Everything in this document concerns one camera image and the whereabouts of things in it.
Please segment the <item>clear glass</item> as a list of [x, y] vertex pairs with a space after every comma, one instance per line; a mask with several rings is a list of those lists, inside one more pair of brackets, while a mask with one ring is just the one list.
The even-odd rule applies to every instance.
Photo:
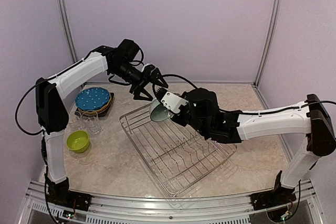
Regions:
[[69, 113], [69, 121], [68, 126], [72, 131], [85, 131], [86, 128], [81, 119], [81, 113], [77, 111], [73, 111]]
[[94, 110], [85, 111], [82, 115], [82, 120], [86, 129], [92, 134], [99, 134], [101, 126], [99, 123], [98, 113]]

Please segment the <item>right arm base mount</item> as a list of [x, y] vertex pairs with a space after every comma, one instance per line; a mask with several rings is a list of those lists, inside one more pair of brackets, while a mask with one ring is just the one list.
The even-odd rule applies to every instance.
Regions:
[[288, 189], [282, 187], [280, 182], [282, 171], [280, 171], [275, 180], [272, 190], [262, 191], [250, 195], [250, 200], [254, 210], [262, 210], [287, 203], [293, 203], [297, 200], [294, 188]]

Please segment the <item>left frame post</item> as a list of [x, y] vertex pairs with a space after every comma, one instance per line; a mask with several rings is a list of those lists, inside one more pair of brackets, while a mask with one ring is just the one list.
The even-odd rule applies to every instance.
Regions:
[[69, 18], [68, 18], [68, 15], [67, 15], [66, 1], [65, 0], [57, 0], [57, 5], [58, 5], [58, 9], [59, 9], [59, 13], [60, 13], [60, 19], [61, 19], [62, 27], [63, 27], [63, 30], [64, 30], [64, 34], [65, 34], [67, 46], [68, 46], [68, 49], [69, 49], [69, 53], [70, 53], [70, 56], [71, 56], [71, 59], [72, 59], [73, 63], [75, 63], [79, 59], [78, 59], [77, 52], [76, 52], [76, 49], [75, 49], [74, 39], [73, 39], [73, 36], [72, 36], [70, 23], [69, 23]]

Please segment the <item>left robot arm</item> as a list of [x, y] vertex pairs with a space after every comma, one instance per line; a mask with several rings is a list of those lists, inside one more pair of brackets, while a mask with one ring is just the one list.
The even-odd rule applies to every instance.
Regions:
[[69, 116], [64, 100], [75, 89], [104, 72], [130, 84], [130, 93], [135, 100], [152, 101], [152, 96], [145, 90], [149, 83], [168, 87], [157, 67], [145, 65], [139, 70], [133, 65], [134, 58], [141, 51], [135, 42], [129, 40], [117, 48], [100, 46], [60, 73], [37, 80], [36, 111], [46, 141], [47, 177], [51, 182], [60, 184], [67, 180], [62, 141]]

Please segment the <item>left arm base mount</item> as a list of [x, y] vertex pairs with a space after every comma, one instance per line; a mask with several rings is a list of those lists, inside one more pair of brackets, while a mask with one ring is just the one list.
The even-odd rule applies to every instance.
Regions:
[[45, 174], [45, 186], [47, 202], [74, 210], [88, 211], [92, 196], [70, 190], [68, 177], [56, 184]]

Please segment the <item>frame post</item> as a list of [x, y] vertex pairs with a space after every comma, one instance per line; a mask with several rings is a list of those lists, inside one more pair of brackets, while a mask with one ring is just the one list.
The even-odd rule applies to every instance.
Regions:
[[260, 60], [258, 70], [256, 73], [255, 81], [254, 81], [254, 86], [256, 89], [259, 88], [263, 74], [266, 69], [267, 60], [269, 57], [272, 41], [273, 41], [274, 34], [276, 31], [276, 24], [277, 24], [277, 20], [279, 16], [280, 7], [281, 7], [281, 0], [273, 0], [266, 39], [265, 39], [265, 43], [264, 43], [264, 47], [263, 47], [263, 51], [261, 55], [261, 60]]
[[74, 39], [73, 39], [73, 36], [72, 36], [70, 23], [69, 23], [69, 18], [68, 18], [68, 15], [67, 15], [66, 1], [65, 0], [57, 0], [57, 5], [58, 5], [58, 9], [59, 9], [59, 13], [60, 13], [60, 19], [61, 19], [62, 27], [63, 27], [63, 30], [64, 30], [64, 34], [65, 34], [67, 46], [68, 46], [68, 49], [69, 49], [69, 53], [70, 53], [70, 56], [71, 56], [71, 59], [72, 59], [73, 63], [75, 63], [79, 59], [78, 59], [77, 52], [76, 52], [76, 49], [75, 49]]

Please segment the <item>grey striped bowl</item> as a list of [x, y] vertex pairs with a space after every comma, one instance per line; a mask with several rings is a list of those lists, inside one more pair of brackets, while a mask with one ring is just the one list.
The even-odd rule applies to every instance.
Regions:
[[153, 100], [149, 109], [150, 119], [153, 122], [163, 122], [170, 117], [172, 113], [165, 108], [157, 99]]

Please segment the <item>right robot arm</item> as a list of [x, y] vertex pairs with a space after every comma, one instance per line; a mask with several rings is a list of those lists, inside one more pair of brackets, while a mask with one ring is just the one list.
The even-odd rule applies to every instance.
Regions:
[[252, 138], [298, 133], [305, 140], [288, 168], [281, 172], [276, 188], [269, 192], [273, 205], [289, 196], [289, 189], [324, 156], [335, 151], [335, 134], [325, 100], [309, 94], [296, 104], [259, 111], [222, 111], [216, 93], [197, 88], [182, 95], [172, 94], [167, 107], [174, 113], [173, 121], [190, 125], [205, 139], [218, 143], [241, 143]]

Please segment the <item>blue polka dot plate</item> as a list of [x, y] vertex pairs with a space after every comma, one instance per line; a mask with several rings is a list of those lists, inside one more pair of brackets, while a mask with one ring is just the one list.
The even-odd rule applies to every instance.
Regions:
[[101, 87], [91, 87], [82, 90], [75, 99], [77, 108], [82, 111], [99, 110], [111, 99], [110, 92]]

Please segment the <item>green bowl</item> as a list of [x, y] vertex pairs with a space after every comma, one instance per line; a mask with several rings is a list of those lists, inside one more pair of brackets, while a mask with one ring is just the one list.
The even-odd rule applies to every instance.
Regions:
[[85, 152], [90, 145], [90, 137], [88, 132], [78, 130], [72, 132], [66, 141], [67, 147], [75, 153]]

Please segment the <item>right frame post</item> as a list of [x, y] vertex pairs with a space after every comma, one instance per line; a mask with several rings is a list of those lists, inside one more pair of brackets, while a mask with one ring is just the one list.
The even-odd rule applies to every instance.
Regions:
[[269, 57], [272, 41], [273, 41], [274, 34], [276, 31], [276, 24], [277, 24], [277, 20], [279, 16], [280, 7], [281, 7], [281, 0], [273, 0], [266, 39], [265, 39], [265, 43], [264, 43], [264, 47], [263, 47], [263, 51], [261, 55], [261, 60], [260, 60], [258, 70], [256, 73], [255, 81], [254, 81], [254, 86], [256, 89], [259, 88], [263, 74], [266, 69], [267, 60]]

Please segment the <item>yellow polka dot plate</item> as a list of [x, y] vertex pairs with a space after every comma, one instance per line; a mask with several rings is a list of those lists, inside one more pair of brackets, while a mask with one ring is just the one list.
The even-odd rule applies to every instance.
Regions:
[[110, 93], [110, 99], [108, 101], [108, 103], [106, 105], [104, 105], [102, 108], [98, 109], [98, 110], [89, 110], [89, 111], [83, 111], [80, 108], [77, 108], [76, 111], [81, 113], [81, 114], [87, 114], [87, 115], [94, 115], [95, 113], [98, 114], [98, 116], [104, 116], [109, 107], [111, 107], [112, 105], [112, 100], [113, 100], [113, 93]]

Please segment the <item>aluminium front rail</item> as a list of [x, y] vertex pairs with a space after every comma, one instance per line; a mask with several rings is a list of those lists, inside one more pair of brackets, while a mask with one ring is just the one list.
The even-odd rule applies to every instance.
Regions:
[[[254, 210], [248, 193], [170, 199], [90, 194], [88, 211], [76, 210], [73, 220], [62, 218], [69, 208], [50, 204], [50, 210], [69, 223], [273, 223], [267, 214], [278, 210]], [[301, 182], [299, 208], [285, 223], [327, 223], [323, 215], [312, 183]], [[16, 223], [54, 223], [45, 205], [44, 184], [30, 182]]]

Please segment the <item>black floral square plate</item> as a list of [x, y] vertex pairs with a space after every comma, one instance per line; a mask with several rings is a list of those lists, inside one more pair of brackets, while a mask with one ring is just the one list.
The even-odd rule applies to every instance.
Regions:
[[[113, 107], [113, 103], [114, 103], [114, 93], [113, 92], [110, 92], [110, 97], [111, 98], [110, 98], [107, 106], [103, 110], [97, 112], [99, 118], [102, 118], [102, 117], [106, 116], [108, 114], [108, 112], [110, 111], [110, 109]], [[79, 108], [76, 108], [75, 112], [78, 115], [83, 114], [83, 111], [81, 111]]]

